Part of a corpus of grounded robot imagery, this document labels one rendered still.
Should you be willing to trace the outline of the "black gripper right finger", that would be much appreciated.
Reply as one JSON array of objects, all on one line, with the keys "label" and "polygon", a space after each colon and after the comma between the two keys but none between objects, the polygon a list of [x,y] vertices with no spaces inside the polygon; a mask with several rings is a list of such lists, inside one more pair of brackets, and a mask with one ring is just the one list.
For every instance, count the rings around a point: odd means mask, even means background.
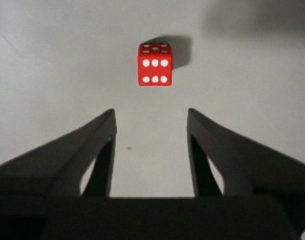
[{"label": "black gripper right finger", "polygon": [[[305,232],[304,162],[230,130],[195,108],[188,109],[186,133],[194,197],[277,196],[301,238]],[[224,195],[209,161],[222,177]]]}]

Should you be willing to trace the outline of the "red die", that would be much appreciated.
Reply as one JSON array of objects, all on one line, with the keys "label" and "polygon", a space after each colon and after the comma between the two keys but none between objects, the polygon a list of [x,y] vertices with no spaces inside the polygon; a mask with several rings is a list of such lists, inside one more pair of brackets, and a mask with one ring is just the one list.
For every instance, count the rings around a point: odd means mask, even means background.
[{"label": "red die", "polygon": [[137,58],[140,86],[172,84],[173,54],[170,44],[140,44]]}]

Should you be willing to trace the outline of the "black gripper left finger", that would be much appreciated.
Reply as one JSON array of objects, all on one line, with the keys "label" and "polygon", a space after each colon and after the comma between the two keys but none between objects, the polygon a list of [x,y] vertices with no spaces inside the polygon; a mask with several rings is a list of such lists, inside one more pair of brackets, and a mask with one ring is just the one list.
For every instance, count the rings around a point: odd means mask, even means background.
[{"label": "black gripper left finger", "polygon": [[110,197],[116,136],[115,109],[110,108],[82,127],[0,164],[0,191]]}]

